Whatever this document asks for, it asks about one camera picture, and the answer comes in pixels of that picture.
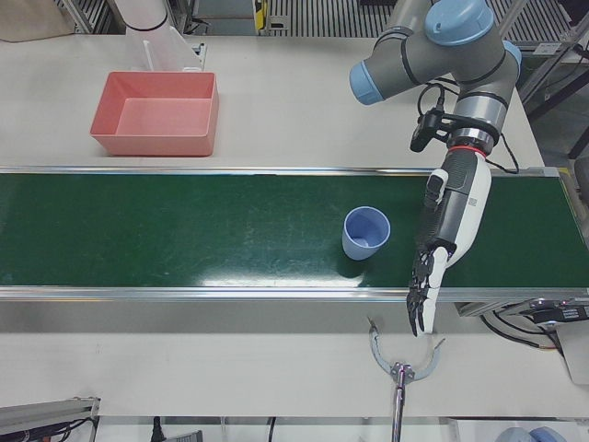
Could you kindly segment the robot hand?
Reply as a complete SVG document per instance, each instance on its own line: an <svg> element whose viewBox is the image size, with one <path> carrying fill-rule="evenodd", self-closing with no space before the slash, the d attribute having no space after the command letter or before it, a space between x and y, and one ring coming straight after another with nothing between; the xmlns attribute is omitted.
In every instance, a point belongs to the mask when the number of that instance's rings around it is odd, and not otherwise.
<svg viewBox="0 0 589 442"><path fill-rule="evenodd" d="M485 156L467 145L450 148L443 165L428 177L406 298L415 336L433 331L445 271L472 246L490 188Z"/></svg>

